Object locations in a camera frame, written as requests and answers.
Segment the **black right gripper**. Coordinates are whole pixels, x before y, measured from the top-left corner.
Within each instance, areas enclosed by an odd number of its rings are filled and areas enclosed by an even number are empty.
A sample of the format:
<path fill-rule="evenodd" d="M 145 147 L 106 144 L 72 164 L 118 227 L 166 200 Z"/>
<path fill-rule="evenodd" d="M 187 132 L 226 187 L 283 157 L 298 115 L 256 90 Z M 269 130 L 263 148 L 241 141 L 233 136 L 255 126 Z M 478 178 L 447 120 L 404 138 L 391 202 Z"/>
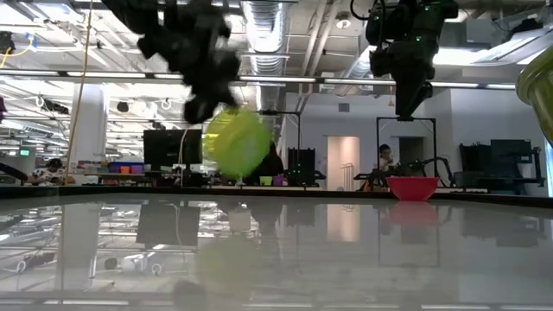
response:
<path fill-rule="evenodd" d="M 424 100 L 433 96 L 429 81 L 435 76 L 437 9 L 374 8 L 365 37 L 376 47 L 370 52 L 372 74 L 389 74 L 398 83 L 396 115 L 399 120 L 409 119 Z M 415 84 L 421 85 L 417 93 Z"/>

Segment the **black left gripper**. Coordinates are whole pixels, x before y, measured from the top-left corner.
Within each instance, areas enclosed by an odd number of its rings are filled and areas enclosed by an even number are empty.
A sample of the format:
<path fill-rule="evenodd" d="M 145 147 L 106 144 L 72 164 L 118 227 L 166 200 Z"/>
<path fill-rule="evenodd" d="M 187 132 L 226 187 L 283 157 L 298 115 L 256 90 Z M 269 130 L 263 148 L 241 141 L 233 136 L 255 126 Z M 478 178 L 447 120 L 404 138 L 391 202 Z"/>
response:
<path fill-rule="evenodd" d="M 145 58 L 159 54 L 169 71 L 180 73 L 191 87 L 194 96 L 183 108 L 188 124 L 212 118 L 219 104 L 238 107 L 229 83 L 238 75 L 240 59 L 226 46 L 232 32 L 227 13 L 209 1 L 167 1 L 163 23 L 148 27 L 137 42 Z"/>

